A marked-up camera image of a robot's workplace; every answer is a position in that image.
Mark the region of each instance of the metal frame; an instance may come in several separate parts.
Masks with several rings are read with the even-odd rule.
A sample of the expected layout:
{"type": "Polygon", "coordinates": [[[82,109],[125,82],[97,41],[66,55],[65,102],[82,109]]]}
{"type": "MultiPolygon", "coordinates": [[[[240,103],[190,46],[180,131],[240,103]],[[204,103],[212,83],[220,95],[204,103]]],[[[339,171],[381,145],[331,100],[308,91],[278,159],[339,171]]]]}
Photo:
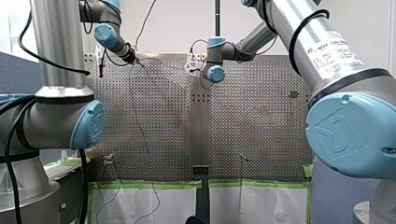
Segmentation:
{"type": "MultiPolygon", "coordinates": [[[[166,148],[166,142],[161,143],[157,142],[158,146],[154,148],[155,152],[153,152],[153,159],[160,160],[163,164],[169,164],[169,166],[161,167],[155,165],[155,179],[157,180],[191,180],[193,178],[196,179],[206,179],[206,178],[254,178],[254,179],[273,179],[280,181],[303,181],[304,180],[304,169],[303,164],[309,164],[312,161],[312,153],[310,148],[304,144],[304,115],[306,112],[305,101],[309,95],[306,94],[303,81],[295,75],[290,64],[289,58],[287,56],[259,56],[253,63],[226,63],[225,68],[229,71],[227,75],[226,81],[219,86],[214,86],[210,90],[206,90],[202,87],[209,87],[210,83],[208,83],[204,79],[200,79],[198,77],[193,77],[185,74],[182,70],[182,65],[187,58],[184,54],[144,54],[139,55],[139,58],[153,58],[154,60],[161,60],[165,65],[159,63],[157,61],[152,61],[151,66],[147,66],[147,69],[153,76],[148,76],[144,73],[141,68],[135,67],[133,69],[133,74],[137,77],[145,78],[146,80],[136,80],[133,86],[135,91],[140,92],[137,96],[136,104],[138,108],[138,113],[140,114],[142,120],[141,123],[146,123],[149,119],[153,119],[152,112],[156,112],[156,109],[159,109],[156,114],[157,117],[161,117],[162,120],[168,120],[170,118],[169,113],[176,113],[174,116],[178,116],[179,118],[183,118],[184,121],[182,125],[184,128],[182,130],[179,129],[179,133],[170,133],[168,137],[170,139],[173,137],[179,139],[184,138],[183,146],[188,147],[187,149],[181,149],[181,151],[169,152],[165,149],[161,151],[161,147],[166,148]],[[169,66],[180,67],[180,70],[176,70],[174,68],[170,68],[169,66]],[[159,88],[155,88],[151,85],[151,81],[156,78],[160,78],[161,76],[167,76],[168,79],[163,79],[163,86],[159,88]],[[249,83],[255,78],[263,78],[262,81],[265,82],[265,85],[262,87],[257,83],[249,83]],[[182,87],[177,85],[173,85],[171,82],[177,82],[182,87]],[[265,162],[265,159],[269,159],[267,156],[263,156],[262,158],[255,158],[252,154],[248,155],[249,148],[245,148],[243,151],[235,151],[235,157],[230,161],[214,161],[214,159],[218,158],[226,158],[226,156],[219,155],[214,156],[213,146],[214,146],[214,137],[219,132],[215,132],[217,127],[213,127],[213,124],[221,124],[221,120],[219,120],[218,114],[219,112],[219,104],[222,100],[222,97],[228,97],[229,100],[241,100],[241,96],[237,94],[229,94],[231,91],[235,91],[235,86],[245,88],[244,91],[248,89],[252,89],[254,91],[260,91],[261,88],[267,88],[266,91],[262,92],[262,97],[257,98],[257,106],[260,108],[262,102],[267,103],[271,108],[277,109],[282,113],[287,110],[289,103],[288,101],[292,101],[293,106],[296,107],[296,114],[294,116],[293,126],[292,128],[288,128],[289,124],[283,124],[282,128],[283,133],[293,133],[293,136],[289,139],[288,136],[284,136],[282,141],[279,142],[280,146],[285,146],[285,141],[290,141],[292,143],[298,144],[286,144],[289,147],[290,151],[294,151],[290,153],[291,157],[288,157],[285,154],[278,154],[279,148],[276,147],[273,142],[274,148],[267,148],[262,155],[272,155],[272,159],[278,160],[278,163],[274,163],[274,167],[270,167],[270,162],[265,162]],[[278,96],[276,91],[268,94],[269,90],[278,88],[281,90],[281,96],[278,96]],[[294,91],[298,89],[299,92],[298,99],[290,99],[288,98],[289,91],[294,91]],[[167,101],[167,106],[162,108],[155,107],[156,105],[160,105],[161,102],[158,101],[165,100],[167,101]],[[271,100],[280,99],[279,104],[271,104],[271,100]],[[250,159],[257,160],[259,163],[257,165],[247,167],[245,172],[240,171],[240,154],[247,154],[250,159]],[[224,173],[224,175],[219,175],[219,172],[224,167],[233,167],[232,169],[226,170],[228,173],[224,173]]],[[[105,67],[105,77],[103,79],[98,77],[98,69],[97,65],[94,66],[95,69],[95,77],[94,77],[94,85],[97,92],[97,97],[104,101],[105,106],[107,107],[107,113],[115,115],[113,119],[109,119],[107,116],[107,132],[101,144],[99,145],[99,154],[98,160],[94,162],[93,172],[95,174],[94,179],[96,180],[107,180],[114,178],[126,178],[126,179],[140,179],[147,178],[149,176],[147,167],[141,163],[137,164],[138,161],[142,161],[146,158],[145,153],[142,151],[141,141],[142,138],[139,137],[140,133],[137,129],[135,120],[134,120],[134,111],[131,106],[131,98],[128,96],[128,88],[125,86],[125,82],[128,81],[127,75],[129,73],[129,67],[118,68],[112,64],[110,64],[106,60],[105,67]],[[133,127],[131,129],[128,128],[128,123],[132,122],[133,127]],[[123,137],[117,136],[120,132],[129,132],[128,136],[125,135],[123,137]],[[122,160],[122,165],[120,165],[120,174],[117,174],[114,168],[106,168],[106,165],[103,164],[103,156],[107,156],[109,154],[114,153],[115,148],[109,148],[108,143],[116,140],[119,141],[119,144],[122,143],[119,147],[122,155],[118,157],[115,156],[115,161],[122,160]],[[139,151],[134,151],[134,148],[140,148],[139,151]],[[133,175],[134,172],[139,172],[137,169],[142,169],[140,175],[133,175]]],[[[280,122],[281,120],[275,120],[274,124],[280,122]]],[[[151,126],[147,126],[144,128],[152,129],[152,126],[155,126],[154,123],[150,122],[151,126]]],[[[169,131],[166,130],[167,127],[173,129],[172,125],[164,126],[163,129],[154,130],[154,133],[150,134],[163,134],[163,132],[169,131]]],[[[263,136],[262,138],[274,138],[275,135],[271,136],[263,136]]]]}

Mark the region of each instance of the blue panel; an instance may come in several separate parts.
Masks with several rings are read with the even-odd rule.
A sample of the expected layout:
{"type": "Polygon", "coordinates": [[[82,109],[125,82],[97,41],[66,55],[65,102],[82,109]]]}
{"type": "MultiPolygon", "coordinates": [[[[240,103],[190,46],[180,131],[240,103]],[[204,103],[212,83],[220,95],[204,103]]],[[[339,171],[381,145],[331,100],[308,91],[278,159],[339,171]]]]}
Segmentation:
{"type": "Polygon", "coordinates": [[[225,44],[225,38],[223,36],[212,36],[209,38],[209,41],[207,41],[207,46],[210,49],[218,47],[223,44],[225,44]]]}
{"type": "Polygon", "coordinates": [[[246,7],[253,7],[257,0],[241,0],[242,5],[246,7]]]}
{"type": "Polygon", "coordinates": [[[396,107],[374,96],[337,92],[317,102],[306,136],[318,157],[341,174],[396,177],[396,107]]]}
{"type": "Polygon", "coordinates": [[[219,83],[225,78],[225,70],[220,65],[214,65],[207,70],[207,78],[213,83],[219,83]]]}
{"type": "Polygon", "coordinates": [[[24,94],[24,93],[16,93],[16,94],[0,94],[0,105],[6,104],[10,101],[16,100],[18,98],[21,98],[23,96],[28,96],[30,94],[24,94]]]}
{"type": "Polygon", "coordinates": [[[95,39],[105,49],[112,49],[116,47],[119,35],[111,25],[102,23],[95,28],[95,39]]]}
{"type": "Polygon", "coordinates": [[[106,0],[109,4],[120,10],[120,0],[106,0]]]}
{"type": "Polygon", "coordinates": [[[93,147],[105,127],[104,108],[101,102],[92,101],[82,112],[70,139],[71,149],[93,147]]]}

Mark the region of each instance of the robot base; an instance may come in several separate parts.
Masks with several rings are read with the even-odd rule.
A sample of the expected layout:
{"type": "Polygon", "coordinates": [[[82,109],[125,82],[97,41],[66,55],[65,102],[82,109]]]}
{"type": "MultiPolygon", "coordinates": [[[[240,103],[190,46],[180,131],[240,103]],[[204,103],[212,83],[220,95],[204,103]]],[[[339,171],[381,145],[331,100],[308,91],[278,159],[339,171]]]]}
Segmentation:
{"type": "MultiPolygon", "coordinates": [[[[21,202],[23,224],[61,223],[61,191],[57,182],[49,184],[48,191],[32,199],[21,202]]],[[[2,223],[15,224],[14,207],[0,208],[2,223]]]]}

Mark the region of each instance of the pegboard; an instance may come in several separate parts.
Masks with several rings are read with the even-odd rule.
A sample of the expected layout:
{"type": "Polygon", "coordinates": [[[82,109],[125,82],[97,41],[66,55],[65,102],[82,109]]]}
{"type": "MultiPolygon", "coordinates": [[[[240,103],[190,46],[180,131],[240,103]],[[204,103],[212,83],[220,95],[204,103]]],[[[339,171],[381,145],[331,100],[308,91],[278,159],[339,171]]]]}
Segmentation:
{"type": "Polygon", "coordinates": [[[311,163],[304,137],[304,82],[287,56],[226,63],[227,78],[212,88],[211,178],[303,180],[311,163]]]}
{"type": "Polygon", "coordinates": [[[95,70],[106,125],[94,179],[191,179],[190,76],[180,60],[143,60],[144,68],[106,62],[103,77],[95,70]],[[113,164],[104,164],[111,154],[113,164]]]}
{"type": "Polygon", "coordinates": [[[211,103],[206,102],[210,114],[202,122],[207,125],[199,126],[207,127],[203,132],[209,137],[198,140],[191,140],[191,129],[198,127],[191,122],[194,77],[182,68],[186,58],[155,55],[142,61],[145,69],[106,62],[104,77],[94,65],[93,86],[106,107],[106,127],[93,179],[192,179],[192,162],[197,161],[192,143],[199,141],[208,146],[211,178],[304,179],[302,165],[311,160],[304,146],[307,98],[288,57],[226,63],[226,80],[211,88],[211,103]],[[297,98],[289,97],[291,91],[298,92],[297,98]],[[105,165],[103,157],[111,154],[114,163],[105,165]]]}

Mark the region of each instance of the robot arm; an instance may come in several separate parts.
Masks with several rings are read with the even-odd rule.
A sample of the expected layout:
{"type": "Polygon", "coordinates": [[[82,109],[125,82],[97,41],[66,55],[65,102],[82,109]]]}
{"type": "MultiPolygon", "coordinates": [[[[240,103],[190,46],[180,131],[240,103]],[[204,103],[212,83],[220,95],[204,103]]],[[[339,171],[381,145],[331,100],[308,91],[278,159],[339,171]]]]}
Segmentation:
{"type": "Polygon", "coordinates": [[[126,63],[134,63],[136,59],[134,50],[120,36],[120,2],[97,0],[79,2],[79,16],[81,22],[99,23],[94,30],[94,36],[105,49],[110,50],[126,63]]]}
{"type": "Polygon", "coordinates": [[[313,151],[344,175],[394,178],[396,81],[391,74],[367,67],[331,27],[330,13],[312,0],[242,2],[255,7],[266,26],[261,24],[237,46],[211,37],[204,77],[221,82],[223,60],[240,60],[235,57],[239,51],[240,61],[249,61],[244,51],[257,51],[277,33],[312,93],[306,136],[313,151]]]}

